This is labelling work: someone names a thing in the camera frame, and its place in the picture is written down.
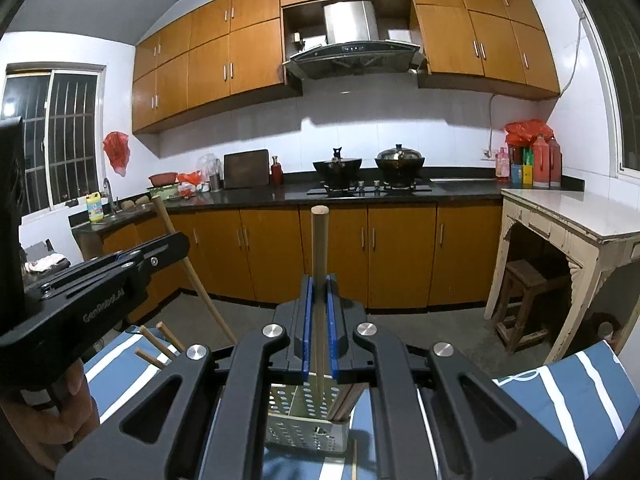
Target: wooden stool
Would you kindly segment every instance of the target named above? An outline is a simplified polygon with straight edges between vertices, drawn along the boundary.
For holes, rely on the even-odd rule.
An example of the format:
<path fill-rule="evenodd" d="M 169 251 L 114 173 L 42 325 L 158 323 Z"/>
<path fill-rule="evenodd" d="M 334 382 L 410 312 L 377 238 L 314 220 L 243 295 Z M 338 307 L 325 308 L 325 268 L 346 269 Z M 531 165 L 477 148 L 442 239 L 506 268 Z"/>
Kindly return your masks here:
<path fill-rule="evenodd" d="M 498 303 L 493 323 L 495 331 L 507 347 L 508 354 L 513 354 L 520 347 L 543 340 L 548 335 L 548 331 L 545 328 L 523 336 L 531 308 L 533 307 L 533 300 L 543 292 L 556 290 L 571 282 L 571 276 L 562 273 L 566 272 L 566 268 L 558 265 L 557 260 L 542 258 L 536 261 L 535 264 L 536 266 L 534 267 L 527 260 L 517 260 L 507 263 L 504 269 L 500 302 Z M 511 291 L 517 285 L 520 285 L 524 290 L 518 317 L 507 317 Z"/>

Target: window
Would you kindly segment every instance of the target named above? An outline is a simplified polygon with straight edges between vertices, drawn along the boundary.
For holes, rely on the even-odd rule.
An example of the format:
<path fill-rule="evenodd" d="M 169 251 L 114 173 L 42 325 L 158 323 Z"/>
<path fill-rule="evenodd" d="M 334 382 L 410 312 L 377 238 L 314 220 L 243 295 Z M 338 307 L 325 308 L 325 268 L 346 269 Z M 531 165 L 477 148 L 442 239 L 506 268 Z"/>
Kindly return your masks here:
<path fill-rule="evenodd" d="M 23 216 L 98 191 L 97 81 L 95 72 L 62 70 L 7 76 L 0 119 L 24 123 Z"/>
<path fill-rule="evenodd" d="M 609 81 L 618 171 L 640 177 L 640 29 L 620 0 L 580 1 Z"/>

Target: red bottle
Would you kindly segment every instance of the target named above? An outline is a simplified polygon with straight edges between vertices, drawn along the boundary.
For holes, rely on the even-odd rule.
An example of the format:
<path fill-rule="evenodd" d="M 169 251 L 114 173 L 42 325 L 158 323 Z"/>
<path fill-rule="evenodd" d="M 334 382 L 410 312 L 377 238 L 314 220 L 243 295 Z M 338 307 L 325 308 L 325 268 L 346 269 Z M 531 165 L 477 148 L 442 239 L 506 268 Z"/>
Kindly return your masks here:
<path fill-rule="evenodd" d="M 560 181 L 562 180 L 562 152 L 560 151 L 560 144 L 558 144 L 554 136 L 551 136 L 548 145 L 549 184 L 552 189 L 558 189 L 560 187 Z"/>
<path fill-rule="evenodd" d="M 533 187 L 549 189 L 549 145 L 542 135 L 533 143 Z"/>
<path fill-rule="evenodd" d="M 273 164 L 271 165 L 271 183 L 274 186 L 281 186 L 284 183 L 284 175 L 282 174 L 282 166 L 278 162 L 278 156 L 271 157 Z"/>

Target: red bowl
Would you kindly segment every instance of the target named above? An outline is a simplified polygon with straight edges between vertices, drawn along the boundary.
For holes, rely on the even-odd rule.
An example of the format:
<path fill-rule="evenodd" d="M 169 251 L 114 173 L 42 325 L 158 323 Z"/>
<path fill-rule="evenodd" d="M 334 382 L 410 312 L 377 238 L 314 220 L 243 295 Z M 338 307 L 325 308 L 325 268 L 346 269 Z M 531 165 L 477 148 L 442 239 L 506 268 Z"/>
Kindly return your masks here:
<path fill-rule="evenodd" d="M 175 178 L 177 176 L 177 173 L 158 173 L 151 175 L 149 180 L 153 187 L 170 186 L 171 184 L 175 184 Z"/>

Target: stainless steel range hood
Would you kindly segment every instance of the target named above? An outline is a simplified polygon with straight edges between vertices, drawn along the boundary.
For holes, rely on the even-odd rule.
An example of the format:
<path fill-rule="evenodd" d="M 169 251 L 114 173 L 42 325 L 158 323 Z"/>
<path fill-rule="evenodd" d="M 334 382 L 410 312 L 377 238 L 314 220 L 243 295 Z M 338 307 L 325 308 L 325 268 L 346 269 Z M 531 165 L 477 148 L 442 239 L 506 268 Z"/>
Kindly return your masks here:
<path fill-rule="evenodd" d="M 324 7 L 327 45 L 299 52 L 284 63 L 300 79 L 417 70 L 420 46 L 380 40 L 370 1 L 338 2 Z"/>

